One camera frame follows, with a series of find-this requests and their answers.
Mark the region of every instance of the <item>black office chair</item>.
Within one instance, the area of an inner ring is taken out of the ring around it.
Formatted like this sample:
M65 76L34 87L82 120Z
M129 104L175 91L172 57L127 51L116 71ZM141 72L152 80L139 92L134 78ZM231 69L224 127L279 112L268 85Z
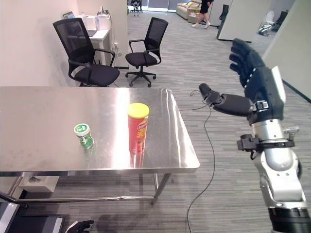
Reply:
M126 73L126 77L128 77L129 74L136 74L136 77L131 80L130 86L133 86L133 82L136 79L143 77L148 81L148 87L151 87L151 81L147 78L146 75L153 75L153 79L156 79L156 74L143 72L142 69L143 67L154 66L161 63L162 60L160 56L160 44L168 24L169 23L163 19L152 17L145 39L130 40L128 42L132 53L127 54L125 58L128 63L132 66L135 66L136 69L140 67L139 72ZM138 41L144 42L146 48L144 52L133 52L131 43ZM154 53L159 58L159 62L155 57L149 54L150 52Z
M223 4L223 12L222 12L222 14L219 16L218 19L221 20L222 22L224 22L224 21L225 21L225 18L226 18L227 15L228 15L228 12L229 12L229 5Z
M273 32L277 32L279 30L279 28L281 27L284 19L286 18L288 12L287 11L282 11L280 17L278 18L278 20L276 21L276 24L274 25L274 27L272 28Z
M111 67L115 53L93 48L81 18L63 19L53 23L53 26L68 55L70 78L81 82L80 86L108 86L117 79L120 71ZM110 53L112 55L110 66L94 64L95 51ZM72 76L72 72L79 66L85 68Z
M134 16L136 16L135 12L137 12L137 17L139 16L139 9L138 7L140 6L140 11L141 10L141 0L131 0L131 6L133 6L133 10L131 10L131 12L134 12Z

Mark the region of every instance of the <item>yellow lid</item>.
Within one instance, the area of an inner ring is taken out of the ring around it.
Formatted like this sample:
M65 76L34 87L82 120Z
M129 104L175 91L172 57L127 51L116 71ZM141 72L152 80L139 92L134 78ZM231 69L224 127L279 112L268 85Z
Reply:
M145 118L149 115L149 107L143 103L131 103L127 113L131 118Z

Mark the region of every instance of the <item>person's leg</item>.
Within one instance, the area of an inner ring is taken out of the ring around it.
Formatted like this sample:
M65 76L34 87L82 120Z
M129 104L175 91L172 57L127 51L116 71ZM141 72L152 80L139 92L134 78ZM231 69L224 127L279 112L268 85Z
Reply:
M205 25L205 29L206 28L208 28L209 26L210 26L210 22L209 22L209 20L208 20L208 18L209 18L209 13L205 13L204 14L204 18L205 18L205 20L206 20L206 25Z
M198 17L196 23L193 24L192 27L197 28L197 27L199 26L199 24L201 23L201 21L203 20L203 18L204 18L204 14L200 13L200 15L199 15L199 17Z

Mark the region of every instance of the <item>white cap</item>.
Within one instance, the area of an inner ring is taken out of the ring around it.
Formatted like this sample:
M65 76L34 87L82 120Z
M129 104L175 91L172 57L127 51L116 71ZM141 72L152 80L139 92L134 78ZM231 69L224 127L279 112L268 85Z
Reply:
M77 124L73 128L73 131L77 136L82 137L82 136L87 135L91 131L91 129L89 128L88 124L81 123L81 124Z

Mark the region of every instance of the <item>white box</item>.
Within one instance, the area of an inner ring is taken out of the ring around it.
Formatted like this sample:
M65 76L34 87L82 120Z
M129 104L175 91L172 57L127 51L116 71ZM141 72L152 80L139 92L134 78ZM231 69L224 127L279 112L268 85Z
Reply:
M95 16L86 16L85 27L87 30L96 30Z
M39 181L30 182L31 177L23 177L19 187L30 193L52 193L59 176L35 176Z
M99 30L110 30L111 29L110 16L98 15L98 18L99 18Z

